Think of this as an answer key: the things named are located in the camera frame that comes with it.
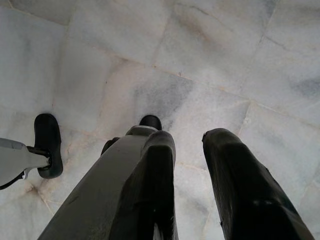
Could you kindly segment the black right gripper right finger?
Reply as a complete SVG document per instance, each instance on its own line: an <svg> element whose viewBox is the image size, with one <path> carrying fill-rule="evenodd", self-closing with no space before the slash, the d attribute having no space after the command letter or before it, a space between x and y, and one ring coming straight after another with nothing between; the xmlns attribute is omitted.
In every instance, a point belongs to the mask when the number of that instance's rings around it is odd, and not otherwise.
<svg viewBox="0 0 320 240"><path fill-rule="evenodd" d="M296 208L249 148L224 128L202 138L226 240L312 240Z"/></svg>

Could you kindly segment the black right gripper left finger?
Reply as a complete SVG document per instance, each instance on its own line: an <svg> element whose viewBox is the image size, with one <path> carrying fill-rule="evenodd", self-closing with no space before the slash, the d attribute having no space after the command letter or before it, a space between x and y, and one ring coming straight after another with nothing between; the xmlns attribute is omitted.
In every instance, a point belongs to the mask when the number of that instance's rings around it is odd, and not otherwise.
<svg viewBox="0 0 320 240"><path fill-rule="evenodd" d="M177 240L175 143L166 131L152 133L126 180L116 210L118 240Z"/></svg>

